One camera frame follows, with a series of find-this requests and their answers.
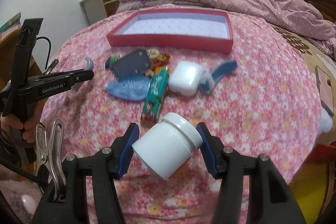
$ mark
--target blue scrubber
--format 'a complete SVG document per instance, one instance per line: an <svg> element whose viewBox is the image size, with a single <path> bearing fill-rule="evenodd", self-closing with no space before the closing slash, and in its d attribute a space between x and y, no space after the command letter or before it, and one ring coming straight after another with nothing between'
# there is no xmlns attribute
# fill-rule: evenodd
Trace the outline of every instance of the blue scrubber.
<svg viewBox="0 0 336 224"><path fill-rule="evenodd" d="M213 72L206 73L199 81L199 90L205 94L210 94L215 88L215 85L221 80L221 78L237 69L238 64L235 60L229 60L220 64Z"/></svg>

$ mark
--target metal screw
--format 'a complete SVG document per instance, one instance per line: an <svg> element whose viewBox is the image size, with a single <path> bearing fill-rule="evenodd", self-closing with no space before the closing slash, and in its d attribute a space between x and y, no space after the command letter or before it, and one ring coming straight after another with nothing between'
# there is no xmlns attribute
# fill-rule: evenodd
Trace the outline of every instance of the metal screw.
<svg viewBox="0 0 336 224"><path fill-rule="evenodd" d="M75 159L75 155L74 154L70 154L67 156L67 161L72 161Z"/></svg>
<svg viewBox="0 0 336 224"><path fill-rule="evenodd" d="M263 161L267 161L267 160L269 160L269 157L266 154L261 154L260 159L263 160Z"/></svg>
<svg viewBox="0 0 336 224"><path fill-rule="evenodd" d="M231 147L229 147L229 146L224 147L223 150L227 154L231 154L233 152L233 149Z"/></svg>
<svg viewBox="0 0 336 224"><path fill-rule="evenodd" d="M101 151L103 154L110 154L112 149L110 147L104 147Z"/></svg>

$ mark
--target pink floral bedspread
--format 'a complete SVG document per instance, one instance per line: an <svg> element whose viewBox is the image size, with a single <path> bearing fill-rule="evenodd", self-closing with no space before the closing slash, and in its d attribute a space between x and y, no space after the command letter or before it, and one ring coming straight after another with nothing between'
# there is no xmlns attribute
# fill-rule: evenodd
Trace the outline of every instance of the pink floral bedspread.
<svg viewBox="0 0 336 224"><path fill-rule="evenodd" d="M94 61L95 77L79 92L68 91L48 99L42 122L55 119L66 127L62 158L89 156L110 146L129 123L140 126L143 103L111 97L105 85L114 80L105 70L111 55L130 47L111 48L106 34L133 12L101 20L70 38L57 52L55 71L83 68L85 56ZM161 116L175 112L193 125L205 122L225 145L244 155L268 154L286 182L290 182L311 151L320 119L320 98L305 62L264 19L229 13L234 32L232 54L161 48L171 55L170 67L180 60L194 61L208 70L223 60L237 60L238 69L224 77L210 96L169 95ZM145 132L140 126L140 135ZM209 223L220 181L207 173L200 151L169 181L156 177L134 156L128 173L116 181L121 208L128 224ZM241 222L246 219L248 182L245 181ZM88 180L90 220L96 222L92 183Z"/></svg>

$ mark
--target pink comforter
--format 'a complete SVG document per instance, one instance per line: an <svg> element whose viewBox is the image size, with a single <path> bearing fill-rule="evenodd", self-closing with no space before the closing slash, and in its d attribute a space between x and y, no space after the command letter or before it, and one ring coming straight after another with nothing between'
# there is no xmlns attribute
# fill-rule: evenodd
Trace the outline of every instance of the pink comforter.
<svg viewBox="0 0 336 224"><path fill-rule="evenodd" d="M130 122L140 125L143 103L111 97L105 85L114 79L105 70L111 55L124 55L130 47L111 48L106 34L133 12L101 20L70 38L55 55L57 71L83 68L85 56L94 61L95 77L79 92L68 91L48 99L42 122L50 128L64 122L62 158L93 155L124 134ZM308 68L291 46L265 20L229 14L234 32L232 54L162 48L171 55L170 67L179 60L194 61L211 70L226 58L238 69L224 77L210 96L197 93L186 99L169 95L161 116L176 112L193 125L205 122L225 145L244 155L268 154L286 182L290 182L311 151L320 119L320 99ZM140 126L140 135L145 129ZM220 181L208 174L201 153L169 181L156 177L134 156L128 173L116 182L127 224L209 223ZM245 182L243 213L247 209ZM88 181L90 219L96 222L92 184Z"/></svg>
<svg viewBox="0 0 336 224"><path fill-rule="evenodd" d="M267 22L318 40L336 37L336 26L303 0L120 0L119 11L158 4L194 4L261 17Z"/></svg>

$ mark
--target phone case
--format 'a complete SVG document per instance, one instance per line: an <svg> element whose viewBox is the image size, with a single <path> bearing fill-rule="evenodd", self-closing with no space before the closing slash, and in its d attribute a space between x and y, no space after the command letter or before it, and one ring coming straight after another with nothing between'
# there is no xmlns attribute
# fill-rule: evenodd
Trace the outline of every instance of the phone case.
<svg viewBox="0 0 336 224"><path fill-rule="evenodd" d="M331 116L334 116L334 98L330 78L319 66L316 66L315 71L317 88L321 98L321 105Z"/></svg>

